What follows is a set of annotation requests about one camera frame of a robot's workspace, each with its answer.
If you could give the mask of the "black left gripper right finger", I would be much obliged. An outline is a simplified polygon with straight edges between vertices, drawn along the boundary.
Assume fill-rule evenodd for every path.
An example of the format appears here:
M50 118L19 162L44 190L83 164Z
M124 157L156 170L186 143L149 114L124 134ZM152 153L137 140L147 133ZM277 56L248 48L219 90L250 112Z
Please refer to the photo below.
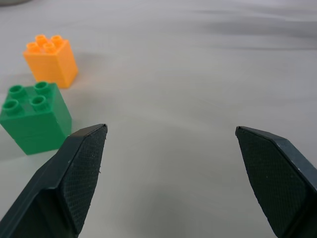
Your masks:
M238 126L250 185L277 238L317 238L317 168L286 138Z

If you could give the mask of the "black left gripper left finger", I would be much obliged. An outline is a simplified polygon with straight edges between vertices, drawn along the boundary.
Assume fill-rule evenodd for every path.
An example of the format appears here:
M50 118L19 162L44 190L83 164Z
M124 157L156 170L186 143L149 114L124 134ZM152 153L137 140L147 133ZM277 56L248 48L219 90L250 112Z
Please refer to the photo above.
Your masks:
M0 220L0 238L78 238L100 173L106 124L80 129L32 176Z

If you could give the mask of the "green toy building block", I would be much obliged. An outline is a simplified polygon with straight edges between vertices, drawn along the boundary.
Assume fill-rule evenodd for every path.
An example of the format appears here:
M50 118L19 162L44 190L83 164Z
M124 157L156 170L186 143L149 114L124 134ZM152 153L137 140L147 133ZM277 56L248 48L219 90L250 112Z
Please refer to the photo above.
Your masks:
M72 118L55 83L13 85L1 107L0 125L27 155L59 149Z

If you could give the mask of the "yellow toy building block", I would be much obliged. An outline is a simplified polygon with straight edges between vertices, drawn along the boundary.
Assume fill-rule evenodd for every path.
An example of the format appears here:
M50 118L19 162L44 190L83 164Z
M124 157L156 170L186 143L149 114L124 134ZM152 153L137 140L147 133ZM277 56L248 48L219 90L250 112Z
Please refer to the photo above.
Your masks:
M70 42L60 35L35 36L35 41L27 43L23 56L37 82L69 88L78 73Z

